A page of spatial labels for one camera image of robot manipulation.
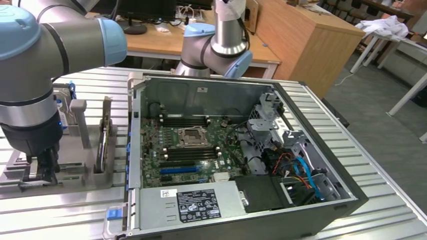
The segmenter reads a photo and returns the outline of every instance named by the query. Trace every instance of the open computer tower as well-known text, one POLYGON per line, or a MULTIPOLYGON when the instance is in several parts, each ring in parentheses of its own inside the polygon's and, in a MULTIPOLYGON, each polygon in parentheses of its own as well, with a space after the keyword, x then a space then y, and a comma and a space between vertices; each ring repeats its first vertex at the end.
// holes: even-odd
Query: open computer tower
POLYGON ((369 200, 279 81, 145 73, 131 93, 129 238, 298 239, 369 200))

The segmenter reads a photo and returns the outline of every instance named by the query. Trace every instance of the gray floor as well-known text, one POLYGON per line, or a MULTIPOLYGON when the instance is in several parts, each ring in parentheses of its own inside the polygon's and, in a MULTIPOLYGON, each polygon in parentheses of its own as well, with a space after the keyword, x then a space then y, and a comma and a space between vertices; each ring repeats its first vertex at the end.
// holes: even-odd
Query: gray floor
MULTIPOLYGON (((360 55, 354 54, 336 83, 350 75, 360 55)), ((333 86, 326 100, 350 122, 349 130, 389 175, 427 213, 427 109, 412 101, 396 117, 386 112, 409 89, 374 65, 362 67, 341 86, 333 86)))

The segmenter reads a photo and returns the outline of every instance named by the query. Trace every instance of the aluminum workbench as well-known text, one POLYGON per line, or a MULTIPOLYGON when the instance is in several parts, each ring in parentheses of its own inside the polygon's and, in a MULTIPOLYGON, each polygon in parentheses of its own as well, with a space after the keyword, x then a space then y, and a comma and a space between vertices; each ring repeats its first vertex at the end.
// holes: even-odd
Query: aluminum workbench
MULTIPOLYGON (((86 120, 98 125, 103 99, 113 102, 113 121, 118 125, 113 188, 0 200, 0 239, 103 239, 109 206, 125 201, 129 130, 129 74, 141 69, 98 68, 62 77, 59 83, 77 84, 77 96, 87 100, 86 120)), ((163 71, 145 70, 149 73, 163 71)), ((307 240, 427 239, 427 217, 377 161, 342 126, 311 90, 298 82, 281 81, 325 142, 362 187, 369 202, 350 217, 338 219, 307 240)), ((290 119, 294 128, 298 123, 290 119)), ((0 172, 13 148, 0 132, 0 172)))

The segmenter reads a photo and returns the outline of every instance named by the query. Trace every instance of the computer monitor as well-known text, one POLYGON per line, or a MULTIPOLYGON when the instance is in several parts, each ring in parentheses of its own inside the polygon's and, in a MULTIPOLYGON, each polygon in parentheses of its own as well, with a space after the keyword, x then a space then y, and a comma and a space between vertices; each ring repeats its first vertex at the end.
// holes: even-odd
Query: computer monitor
POLYGON ((177 0, 179 6, 189 6, 194 9, 213 10, 213 0, 177 0))
POLYGON ((91 12, 110 15, 114 12, 117 1, 118 0, 101 0, 91 9, 91 12))
POLYGON ((175 20, 177 0, 122 0, 118 14, 134 19, 175 20))

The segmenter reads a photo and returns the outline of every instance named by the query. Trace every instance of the warning label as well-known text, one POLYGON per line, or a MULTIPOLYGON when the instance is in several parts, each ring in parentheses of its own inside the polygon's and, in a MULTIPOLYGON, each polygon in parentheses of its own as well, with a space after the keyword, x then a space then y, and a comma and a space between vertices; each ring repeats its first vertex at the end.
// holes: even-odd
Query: warning label
POLYGON ((214 189, 177 193, 179 219, 183 223, 222 217, 214 189))

